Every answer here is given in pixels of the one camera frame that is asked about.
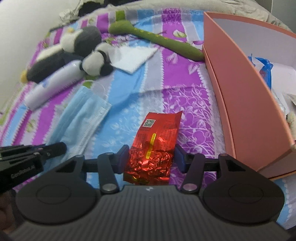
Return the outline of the person's left hand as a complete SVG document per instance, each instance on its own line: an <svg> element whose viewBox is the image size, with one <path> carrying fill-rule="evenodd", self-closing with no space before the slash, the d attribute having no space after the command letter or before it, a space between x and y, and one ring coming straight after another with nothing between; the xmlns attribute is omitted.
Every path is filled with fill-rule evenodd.
<svg viewBox="0 0 296 241"><path fill-rule="evenodd" d="M10 190L0 197L1 231L6 234L14 231L19 222L15 197L15 190Z"/></svg>

